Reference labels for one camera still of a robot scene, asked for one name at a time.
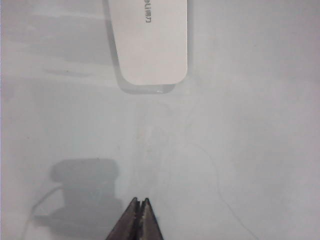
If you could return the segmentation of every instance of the computer mouse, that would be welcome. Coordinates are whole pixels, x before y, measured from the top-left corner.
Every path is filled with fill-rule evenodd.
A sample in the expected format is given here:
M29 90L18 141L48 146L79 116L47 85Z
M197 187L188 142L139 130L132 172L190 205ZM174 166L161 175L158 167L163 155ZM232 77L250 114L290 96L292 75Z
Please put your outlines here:
M120 71L134 85L169 85L188 69L187 0L109 0Z

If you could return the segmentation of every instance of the metal pliers jaw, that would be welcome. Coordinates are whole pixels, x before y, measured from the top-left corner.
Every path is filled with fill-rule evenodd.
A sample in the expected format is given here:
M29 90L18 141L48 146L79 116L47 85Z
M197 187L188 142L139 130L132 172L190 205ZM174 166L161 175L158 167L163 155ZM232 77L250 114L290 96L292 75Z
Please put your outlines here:
M164 240L149 199L134 197L106 240Z

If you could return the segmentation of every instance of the white surface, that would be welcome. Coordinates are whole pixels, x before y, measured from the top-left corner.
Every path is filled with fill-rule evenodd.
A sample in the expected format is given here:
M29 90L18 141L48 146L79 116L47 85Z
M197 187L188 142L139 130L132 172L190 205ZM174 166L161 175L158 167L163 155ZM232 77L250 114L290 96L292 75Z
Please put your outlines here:
M152 87L105 2L1 10L3 240L103 240L133 196L167 240L319 238L318 0L189 1L188 77Z
M176 84L188 68L187 0L146 2L109 0L122 76L136 85Z

